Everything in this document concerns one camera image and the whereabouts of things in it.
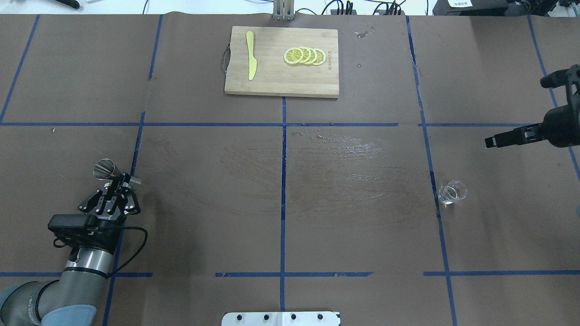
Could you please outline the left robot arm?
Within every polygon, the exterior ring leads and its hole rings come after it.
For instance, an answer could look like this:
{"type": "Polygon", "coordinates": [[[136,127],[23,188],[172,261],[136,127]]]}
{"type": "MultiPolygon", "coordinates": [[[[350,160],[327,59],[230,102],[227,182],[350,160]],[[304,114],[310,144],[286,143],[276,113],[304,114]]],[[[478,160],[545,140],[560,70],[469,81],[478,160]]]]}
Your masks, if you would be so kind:
{"type": "Polygon", "coordinates": [[[71,250],[61,276],[52,281],[29,281],[1,292],[3,326],[89,326],[92,324],[107,280],[124,268],[113,267],[116,247],[128,216],[140,205],[126,173],[102,176],[98,188],[79,204],[78,214],[56,214],[48,223],[56,248],[71,250]]]}

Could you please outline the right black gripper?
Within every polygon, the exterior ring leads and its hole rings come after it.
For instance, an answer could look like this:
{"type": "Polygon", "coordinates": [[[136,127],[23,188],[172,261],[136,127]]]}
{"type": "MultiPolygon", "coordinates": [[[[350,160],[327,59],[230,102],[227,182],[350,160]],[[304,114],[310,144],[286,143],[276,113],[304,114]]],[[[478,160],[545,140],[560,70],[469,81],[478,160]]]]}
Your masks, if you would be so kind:
{"type": "Polygon", "coordinates": [[[564,105],[549,110],[539,126],[522,126],[508,132],[485,138],[485,147],[522,146],[547,140],[555,147],[571,147],[580,144],[579,105],[564,105]]]}

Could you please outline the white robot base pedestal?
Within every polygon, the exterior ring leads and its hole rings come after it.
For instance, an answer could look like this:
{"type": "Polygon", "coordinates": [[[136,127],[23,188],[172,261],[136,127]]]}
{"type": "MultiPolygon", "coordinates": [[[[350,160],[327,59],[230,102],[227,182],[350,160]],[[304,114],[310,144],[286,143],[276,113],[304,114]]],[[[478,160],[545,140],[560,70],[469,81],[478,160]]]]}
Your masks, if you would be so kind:
{"type": "Polygon", "coordinates": [[[340,326],[339,312],[234,312],[223,316],[222,326],[340,326]]]}

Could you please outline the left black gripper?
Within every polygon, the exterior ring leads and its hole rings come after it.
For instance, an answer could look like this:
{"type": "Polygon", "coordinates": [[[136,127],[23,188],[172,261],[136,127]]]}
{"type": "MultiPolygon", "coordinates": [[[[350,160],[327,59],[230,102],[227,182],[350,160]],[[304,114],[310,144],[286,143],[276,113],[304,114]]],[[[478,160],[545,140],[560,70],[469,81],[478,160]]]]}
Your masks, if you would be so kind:
{"type": "Polygon", "coordinates": [[[108,180],[103,189],[98,188],[87,196],[78,210],[106,221],[120,221],[125,216],[138,215],[141,208],[130,185],[131,178],[131,175],[122,173],[118,181],[108,180]]]}

